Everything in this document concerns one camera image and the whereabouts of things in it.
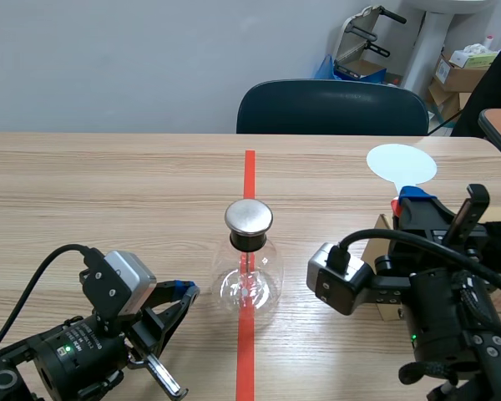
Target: cardboard box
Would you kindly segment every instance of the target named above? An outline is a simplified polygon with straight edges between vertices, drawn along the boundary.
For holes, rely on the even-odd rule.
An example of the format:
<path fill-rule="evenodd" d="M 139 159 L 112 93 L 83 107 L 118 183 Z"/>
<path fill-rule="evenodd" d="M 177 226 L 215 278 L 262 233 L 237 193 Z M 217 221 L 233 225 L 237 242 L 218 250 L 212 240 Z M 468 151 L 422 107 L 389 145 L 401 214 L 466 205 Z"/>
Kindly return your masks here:
<path fill-rule="evenodd" d="M 440 124 L 453 117 L 458 111 L 462 110 L 469 100 L 471 94 L 458 92 L 445 92 L 442 87 L 433 79 L 428 92 L 432 98 L 432 112 L 438 117 Z"/>
<path fill-rule="evenodd" d="M 480 69 L 482 67 L 489 67 L 497 55 L 497 52 L 471 54 L 456 50 L 449 58 L 449 61 L 461 69 Z"/>
<path fill-rule="evenodd" d="M 450 63 L 448 58 L 442 54 L 438 60 L 434 78 L 446 92 L 471 93 L 487 69 L 461 69 Z"/>
<path fill-rule="evenodd" d="M 385 67 L 366 60 L 351 61 L 347 64 L 337 63 L 334 72 L 346 81 L 380 84 L 386 78 Z"/>
<path fill-rule="evenodd" d="M 483 217 L 481 217 L 480 222 L 486 221 L 501 221 L 501 207 L 490 206 L 486 212 L 484 212 Z M 383 228 L 392 230 L 393 222 L 392 217 L 389 215 L 380 215 L 377 219 L 377 224 L 375 228 Z M 388 254 L 388 247 L 390 245 L 389 240 L 374 239 L 369 240 L 366 245 L 366 249 L 362 254 L 362 260 L 369 264 L 373 271 L 375 271 L 375 259 L 382 255 Z M 501 312 L 501 290 L 496 290 L 492 294 L 492 302 L 498 312 Z M 378 311 L 381 313 L 382 320 L 399 320 L 398 310 L 400 306 L 398 305 L 377 305 Z"/>
<path fill-rule="evenodd" d="M 390 73 L 386 71 L 386 76 L 384 77 L 384 82 L 386 84 L 393 84 L 395 86 L 400 86 L 402 82 L 402 75 Z"/>

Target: sink pedestal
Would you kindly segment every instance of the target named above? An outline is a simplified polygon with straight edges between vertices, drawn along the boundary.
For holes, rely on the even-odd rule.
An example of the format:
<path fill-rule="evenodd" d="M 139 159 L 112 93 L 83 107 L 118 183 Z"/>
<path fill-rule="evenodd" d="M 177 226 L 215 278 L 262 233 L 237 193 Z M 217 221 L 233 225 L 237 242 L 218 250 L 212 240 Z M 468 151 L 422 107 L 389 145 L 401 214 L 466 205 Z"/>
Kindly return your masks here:
<path fill-rule="evenodd" d="M 401 86 L 424 99 L 453 14 L 427 12 Z"/>

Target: blue clip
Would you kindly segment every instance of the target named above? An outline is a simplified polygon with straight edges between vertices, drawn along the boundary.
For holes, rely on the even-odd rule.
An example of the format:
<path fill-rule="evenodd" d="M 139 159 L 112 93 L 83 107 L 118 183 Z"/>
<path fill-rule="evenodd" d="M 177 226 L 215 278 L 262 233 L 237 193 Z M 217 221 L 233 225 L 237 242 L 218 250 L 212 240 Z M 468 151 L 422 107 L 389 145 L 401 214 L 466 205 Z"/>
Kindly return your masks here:
<path fill-rule="evenodd" d="M 434 195 L 429 195 L 427 192 L 416 186 L 404 186 L 401 189 L 401 194 L 399 194 L 399 205 L 401 205 L 403 199 L 424 201 L 426 199 L 437 199 L 437 197 Z"/>
<path fill-rule="evenodd" d="M 171 302 L 182 299 L 188 288 L 193 287 L 194 285 L 194 282 L 182 282 L 181 280 L 175 280 L 175 289 L 173 290 L 173 299 Z"/>

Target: blue object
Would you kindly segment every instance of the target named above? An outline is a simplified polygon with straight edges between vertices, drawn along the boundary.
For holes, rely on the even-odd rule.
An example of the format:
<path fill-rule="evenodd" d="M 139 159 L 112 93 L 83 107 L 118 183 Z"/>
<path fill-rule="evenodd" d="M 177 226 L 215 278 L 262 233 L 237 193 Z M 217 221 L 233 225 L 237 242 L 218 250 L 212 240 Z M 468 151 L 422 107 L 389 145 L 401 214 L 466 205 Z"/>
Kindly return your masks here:
<path fill-rule="evenodd" d="M 386 79 L 386 69 L 384 67 L 376 71 L 376 73 L 363 75 L 360 78 L 355 78 L 349 74 L 344 74 L 341 71 L 334 71 L 334 74 L 344 81 L 368 82 L 370 84 L 381 84 Z"/>
<path fill-rule="evenodd" d="M 173 290 L 173 297 L 171 302 L 176 302 L 182 299 L 187 292 L 188 288 L 194 287 L 194 282 L 182 282 L 181 280 L 175 280 L 175 289 Z"/>
<path fill-rule="evenodd" d="M 315 79 L 336 79 L 338 81 L 342 80 L 334 74 L 334 62 L 332 61 L 332 56 L 330 54 L 328 54 L 321 63 L 321 67 L 319 67 L 316 72 Z"/>
<path fill-rule="evenodd" d="M 426 136 L 415 93 L 364 82 L 296 79 L 256 85 L 241 100 L 238 134 Z"/>
<path fill-rule="evenodd" d="M 403 199 L 410 199 L 413 201 L 422 201 L 426 199 L 437 199 L 434 195 L 429 195 L 427 192 L 418 188 L 416 186 L 404 186 L 401 189 L 401 194 L 399 195 L 399 205 L 401 205 Z"/>

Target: glass bottle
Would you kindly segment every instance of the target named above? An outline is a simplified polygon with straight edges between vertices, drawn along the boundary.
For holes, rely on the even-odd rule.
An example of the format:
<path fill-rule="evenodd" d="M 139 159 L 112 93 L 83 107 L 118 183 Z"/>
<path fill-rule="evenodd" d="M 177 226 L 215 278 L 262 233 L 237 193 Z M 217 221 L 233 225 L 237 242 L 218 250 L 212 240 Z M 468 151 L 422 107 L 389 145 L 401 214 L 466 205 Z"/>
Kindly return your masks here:
<path fill-rule="evenodd" d="M 272 222 L 271 209 L 259 200 L 238 200 L 226 209 L 230 235 L 218 246 L 211 271 L 213 296 L 226 311 L 251 308 L 264 316 L 275 307 L 284 267 L 266 236 Z"/>

